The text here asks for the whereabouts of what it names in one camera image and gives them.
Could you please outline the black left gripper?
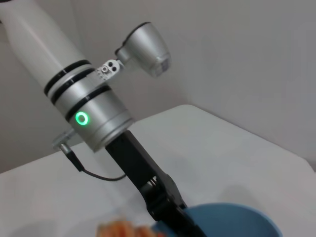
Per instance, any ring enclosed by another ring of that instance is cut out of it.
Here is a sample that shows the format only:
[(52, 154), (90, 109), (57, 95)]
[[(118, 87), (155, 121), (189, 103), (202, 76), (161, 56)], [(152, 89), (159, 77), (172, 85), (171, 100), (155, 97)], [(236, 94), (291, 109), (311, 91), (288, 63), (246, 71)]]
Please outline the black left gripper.
[(205, 237), (185, 213), (187, 207), (177, 185), (152, 159), (135, 136), (126, 131), (105, 147), (143, 197), (147, 211), (180, 237)]

